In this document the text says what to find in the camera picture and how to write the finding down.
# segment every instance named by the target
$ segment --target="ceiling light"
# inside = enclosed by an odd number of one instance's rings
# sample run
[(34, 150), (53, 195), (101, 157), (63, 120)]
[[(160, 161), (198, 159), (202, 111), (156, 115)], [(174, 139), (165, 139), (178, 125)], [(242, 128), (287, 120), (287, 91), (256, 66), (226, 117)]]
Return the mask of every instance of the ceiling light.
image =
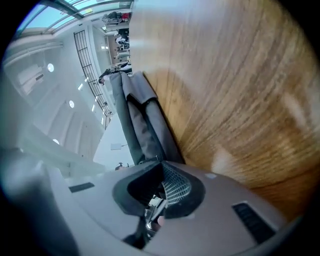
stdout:
[(75, 107), (75, 103), (72, 100), (70, 100), (69, 101), (69, 106), (70, 106), (70, 108), (73, 109)]
[(48, 64), (47, 68), (48, 68), (49, 72), (53, 72), (55, 70), (54, 65), (52, 65), (51, 63)]

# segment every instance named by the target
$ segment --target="wood grain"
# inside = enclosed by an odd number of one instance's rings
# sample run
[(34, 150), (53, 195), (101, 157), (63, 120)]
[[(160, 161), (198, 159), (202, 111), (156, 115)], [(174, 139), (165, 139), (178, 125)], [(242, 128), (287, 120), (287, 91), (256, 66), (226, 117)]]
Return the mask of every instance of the wood grain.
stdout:
[(286, 10), (138, 0), (130, 49), (187, 164), (240, 181), (289, 220), (303, 213), (320, 179), (320, 72)]

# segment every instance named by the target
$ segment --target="mesh grille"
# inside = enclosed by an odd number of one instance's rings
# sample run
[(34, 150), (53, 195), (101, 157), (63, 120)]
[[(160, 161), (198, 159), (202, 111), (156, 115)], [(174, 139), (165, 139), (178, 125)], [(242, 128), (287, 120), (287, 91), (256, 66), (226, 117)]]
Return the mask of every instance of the mesh grille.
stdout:
[(191, 184), (182, 175), (174, 171), (168, 166), (163, 167), (165, 196), (168, 201), (168, 206), (172, 206), (185, 198), (191, 191)]

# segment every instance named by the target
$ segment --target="railing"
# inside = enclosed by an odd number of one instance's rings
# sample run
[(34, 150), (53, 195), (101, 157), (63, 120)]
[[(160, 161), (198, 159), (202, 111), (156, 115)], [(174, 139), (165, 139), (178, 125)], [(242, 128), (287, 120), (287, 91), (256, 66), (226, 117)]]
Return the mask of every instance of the railing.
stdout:
[(75, 47), (78, 52), (78, 57), (81, 63), (83, 73), (87, 79), (87, 83), (89, 84), (89, 87), (94, 97), (93, 100), (96, 98), (97, 103), (102, 109), (105, 115), (105, 121), (106, 121), (105, 127), (107, 127), (107, 125), (109, 124), (110, 118), (114, 114), (111, 112), (108, 106), (108, 103), (101, 91), (100, 85), (98, 83), (98, 79), (96, 78), (96, 75), (91, 63), (88, 47), (87, 47), (85, 31), (82, 30), (78, 33), (74, 33), (74, 41), (75, 41)]

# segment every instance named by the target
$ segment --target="recessed light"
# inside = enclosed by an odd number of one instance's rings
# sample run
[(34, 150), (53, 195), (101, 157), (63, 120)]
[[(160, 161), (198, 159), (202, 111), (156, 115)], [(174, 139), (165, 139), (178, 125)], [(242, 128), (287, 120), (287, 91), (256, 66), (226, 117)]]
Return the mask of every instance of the recessed light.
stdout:
[(72, 100), (70, 100), (69, 101), (69, 106), (70, 106), (70, 108), (73, 109), (75, 107), (75, 103)]
[(51, 63), (48, 64), (47, 68), (48, 68), (49, 72), (53, 72), (55, 70), (54, 65), (52, 65)]

